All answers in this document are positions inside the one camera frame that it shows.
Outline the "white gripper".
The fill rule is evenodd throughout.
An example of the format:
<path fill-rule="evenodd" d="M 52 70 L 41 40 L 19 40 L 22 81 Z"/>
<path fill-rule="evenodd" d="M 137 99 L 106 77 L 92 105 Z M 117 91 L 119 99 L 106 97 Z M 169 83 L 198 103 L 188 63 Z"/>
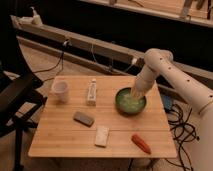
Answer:
<path fill-rule="evenodd" d="M 134 99 L 140 99 L 147 94 L 147 92 L 153 87 L 153 85 L 153 80 L 146 80 L 142 76 L 136 76 L 135 82 L 131 88 L 131 96 Z"/>

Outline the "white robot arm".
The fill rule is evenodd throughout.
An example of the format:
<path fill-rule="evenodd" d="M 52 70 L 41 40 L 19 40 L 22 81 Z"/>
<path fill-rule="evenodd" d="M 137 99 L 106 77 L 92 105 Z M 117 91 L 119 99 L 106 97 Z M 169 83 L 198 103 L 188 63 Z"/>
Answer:
<path fill-rule="evenodd" d="M 201 116 L 198 126 L 200 140 L 190 147 L 195 171 L 213 171 L 213 90 L 181 71 L 172 60 L 173 54 L 168 50 L 147 50 L 145 64 L 135 78 L 131 94 L 136 99 L 145 96 L 156 78 L 163 76 Z"/>

